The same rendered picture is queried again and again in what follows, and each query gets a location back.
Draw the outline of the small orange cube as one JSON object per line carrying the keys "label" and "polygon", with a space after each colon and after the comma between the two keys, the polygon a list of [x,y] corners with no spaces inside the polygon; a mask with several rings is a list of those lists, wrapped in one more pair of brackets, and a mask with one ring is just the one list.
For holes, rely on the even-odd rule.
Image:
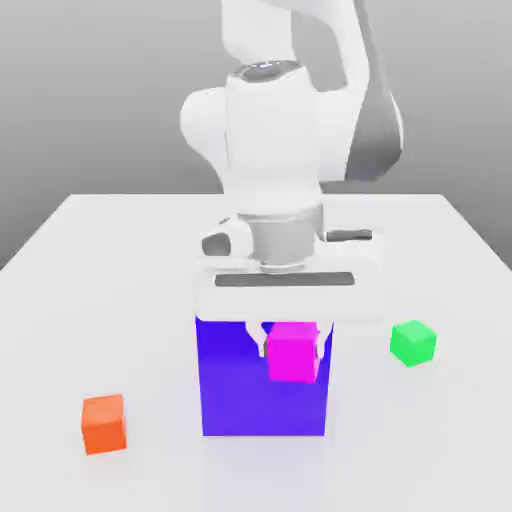
{"label": "small orange cube", "polygon": [[121,394],[86,398],[81,432],[87,455],[127,448],[124,399]]}

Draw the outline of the small magenta cube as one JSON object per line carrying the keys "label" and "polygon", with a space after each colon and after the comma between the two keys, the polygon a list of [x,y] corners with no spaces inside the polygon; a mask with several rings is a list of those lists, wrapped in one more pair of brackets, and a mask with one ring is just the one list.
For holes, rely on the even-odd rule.
{"label": "small magenta cube", "polygon": [[318,335],[313,322],[276,322],[267,339],[270,380],[313,384],[320,365]]}

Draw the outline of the small green cube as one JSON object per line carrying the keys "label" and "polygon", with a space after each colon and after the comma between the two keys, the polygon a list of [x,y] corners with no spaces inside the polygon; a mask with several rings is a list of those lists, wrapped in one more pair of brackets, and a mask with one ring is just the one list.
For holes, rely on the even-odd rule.
{"label": "small green cube", "polygon": [[390,352],[407,367],[433,359],[437,334],[420,321],[411,320],[392,327]]}

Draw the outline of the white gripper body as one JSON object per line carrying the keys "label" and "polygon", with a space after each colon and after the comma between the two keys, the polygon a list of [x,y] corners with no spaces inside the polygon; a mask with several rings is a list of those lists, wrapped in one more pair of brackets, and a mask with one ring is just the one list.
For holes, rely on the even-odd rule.
{"label": "white gripper body", "polygon": [[339,258],[288,274],[208,269],[198,278],[203,321],[369,322],[385,309],[385,270],[373,259]]}

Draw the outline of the large blue box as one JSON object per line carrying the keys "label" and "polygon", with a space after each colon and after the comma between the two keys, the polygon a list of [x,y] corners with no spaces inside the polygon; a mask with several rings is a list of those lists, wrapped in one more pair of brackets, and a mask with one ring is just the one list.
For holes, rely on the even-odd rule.
{"label": "large blue box", "polygon": [[205,436],[322,436],[330,362],[313,384],[275,382],[242,322],[196,321]]}

